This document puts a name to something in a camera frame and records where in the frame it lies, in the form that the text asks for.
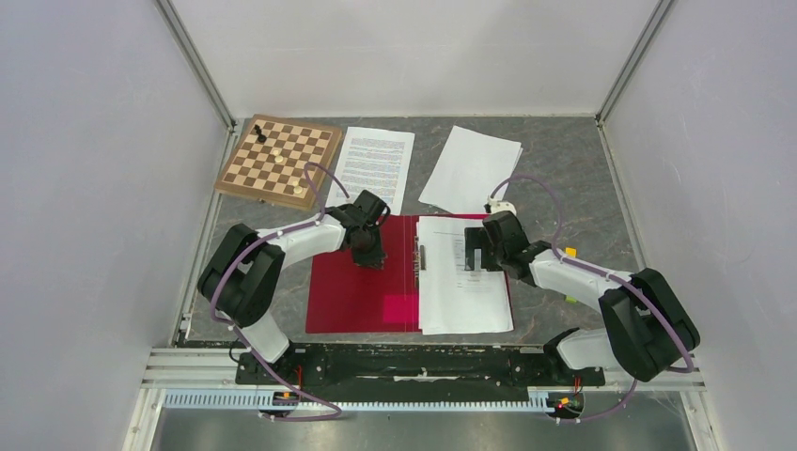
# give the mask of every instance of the red binder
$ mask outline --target red binder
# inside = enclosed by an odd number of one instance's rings
[[[447,214],[483,219],[485,214]],[[348,252],[313,257],[308,334],[420,332],[414,249],[419,216],[391,216],[382,226],[383,270],[355,266]]]

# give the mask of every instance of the black chess piece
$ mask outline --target black chess piece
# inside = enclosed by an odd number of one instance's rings
[[[258,142],[263,144],[266,142],[266,135],[263,134],[263,130],[260,128],[259,125],[255,126],[255,133],[258,134]]]

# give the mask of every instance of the white paper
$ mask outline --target white paper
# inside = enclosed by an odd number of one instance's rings
[[[482,334],[513,329],[503,272],[466,271],[466,227],[474,219],[422,216],[418,245],[426,269],[418,273],[418,325],[424,335]]]
[[[492,190],[512,175],[521,151],[521,143],[454,127],[418,200],[452,213],[482,213]],[[496,197],[503,199],[506,190]]]
[[[363,190],[369,190],[387,203],[391,214],[401,214],[414,140],[414,133],[349,127],[335,177],[346,187],[352,200]],[[326,206],[345,202],[346,196],[333,183]]]

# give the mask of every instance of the white wall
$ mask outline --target white wall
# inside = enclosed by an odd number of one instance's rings
[[[4,2],[0,68],[0,449],[119,449],[224,131],[151,1]]]
[[[679,1],[608,119],[729,450],[794,449],[797,3]]]
[[[656,0],[174,0],[232,113],[594,114]]]

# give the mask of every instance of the chessboard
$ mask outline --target chessboard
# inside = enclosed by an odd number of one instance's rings
[[[328,169],[342,134],[326,125],[255,115],[230,154],[216,190],[311,210],[316,197],[305,178],[305,164]],[[307,172],[320,189],[324,172],[313,166]]]

